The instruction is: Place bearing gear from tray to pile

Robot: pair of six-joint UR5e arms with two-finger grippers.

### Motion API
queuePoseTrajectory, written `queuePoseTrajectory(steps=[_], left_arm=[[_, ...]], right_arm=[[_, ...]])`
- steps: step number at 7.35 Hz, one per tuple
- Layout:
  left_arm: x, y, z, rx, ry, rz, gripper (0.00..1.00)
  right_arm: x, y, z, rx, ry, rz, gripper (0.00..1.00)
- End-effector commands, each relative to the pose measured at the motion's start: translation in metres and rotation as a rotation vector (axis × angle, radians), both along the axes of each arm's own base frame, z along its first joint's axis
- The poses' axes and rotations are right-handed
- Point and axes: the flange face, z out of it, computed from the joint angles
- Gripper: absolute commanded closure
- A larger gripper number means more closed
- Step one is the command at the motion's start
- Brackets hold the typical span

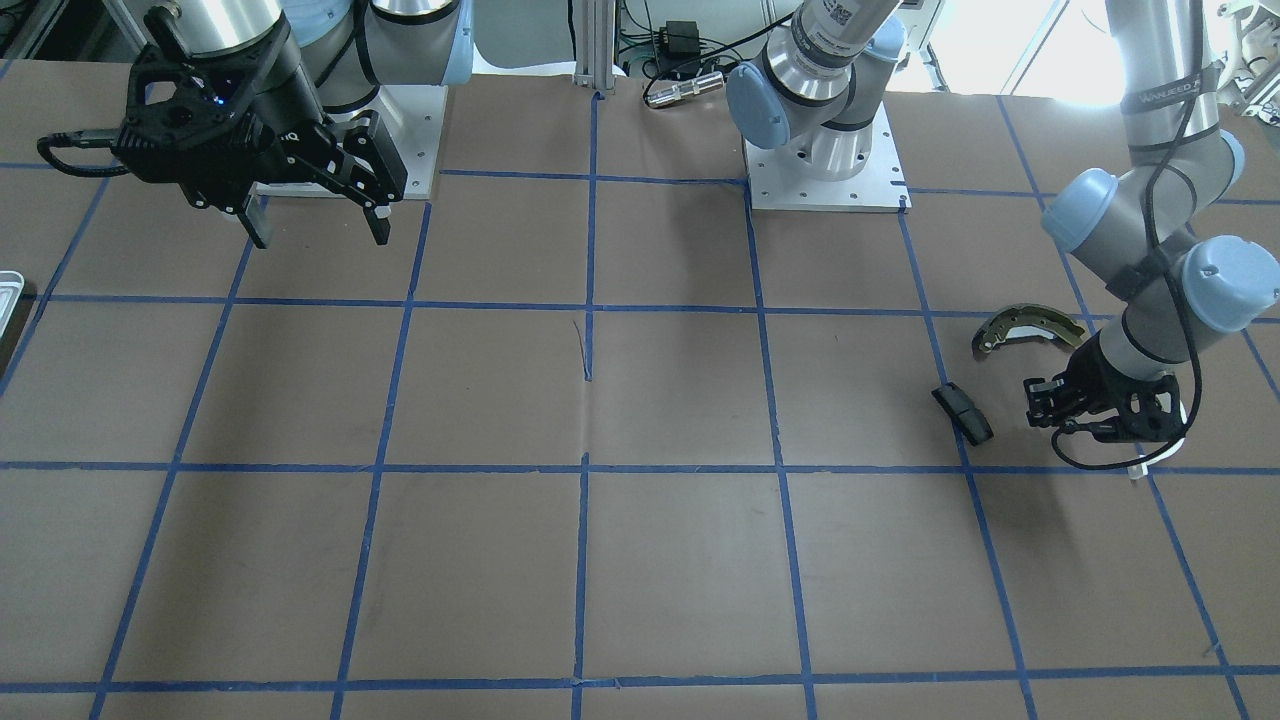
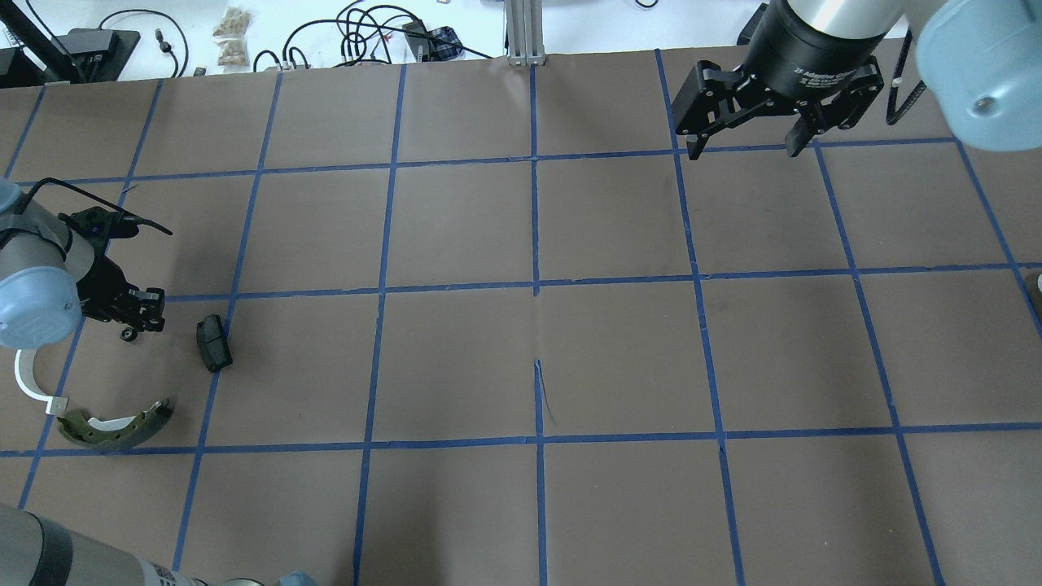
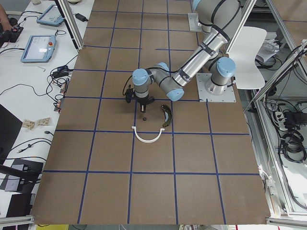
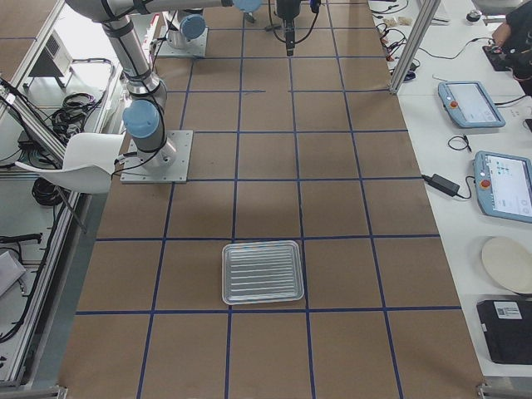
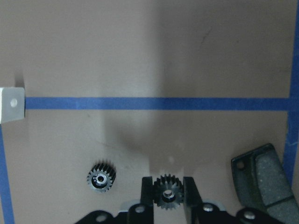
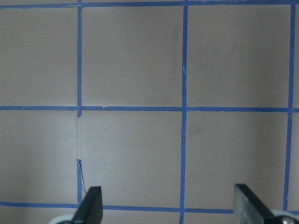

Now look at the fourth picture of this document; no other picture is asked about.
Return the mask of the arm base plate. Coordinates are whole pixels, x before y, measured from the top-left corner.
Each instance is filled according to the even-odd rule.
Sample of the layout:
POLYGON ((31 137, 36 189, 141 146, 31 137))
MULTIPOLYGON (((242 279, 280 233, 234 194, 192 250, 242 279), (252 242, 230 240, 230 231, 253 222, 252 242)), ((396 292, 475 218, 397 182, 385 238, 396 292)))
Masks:
POLYGON ((205 58, 209 28, 192 40, 179 39, 176 44, 170 39, 159 44, 155 53, 159 58, 205 58))
POLYGON ((130 139, 120 181, 123 184, 185 183, 188 178, 193 131, 166 131, 166 143, 155 155, 138 151, 130 139))

